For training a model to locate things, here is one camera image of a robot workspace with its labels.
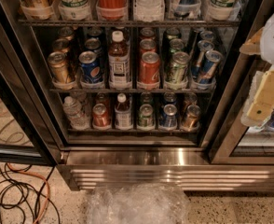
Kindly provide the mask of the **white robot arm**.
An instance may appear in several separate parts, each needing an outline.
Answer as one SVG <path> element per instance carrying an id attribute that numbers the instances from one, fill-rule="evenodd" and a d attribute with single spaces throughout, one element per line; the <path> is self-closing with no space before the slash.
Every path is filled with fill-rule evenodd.
<path id="1" fill-rule="evenodd" d="M 254 75 L 240 118 L 245 126 L 258 126 L 264 123 L 274 109 L 274 13 L 265 26 L 240 47 L 240 52 L 260 55 L 263 61 L 270 64 L 268 71 L 257 71 Z"/>

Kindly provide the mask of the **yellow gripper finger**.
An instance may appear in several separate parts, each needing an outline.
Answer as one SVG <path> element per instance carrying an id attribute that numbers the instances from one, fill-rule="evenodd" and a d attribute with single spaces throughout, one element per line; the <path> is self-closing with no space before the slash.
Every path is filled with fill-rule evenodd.
<path id="1" fill-rule="evenodd" d="M 274 109 L 274 67 L 253 76 L 249 96 L 242 109 L 240 121 L 245 126 L 259 126 Z"/>
<path id="2" fill-rule="evenodd" d="M 263 28 L 259 29 L 249 40 L 243 43 L 240 47 L 240 53 L 246 55 L 260 55 L 260 41 L 263 33 Z"/>

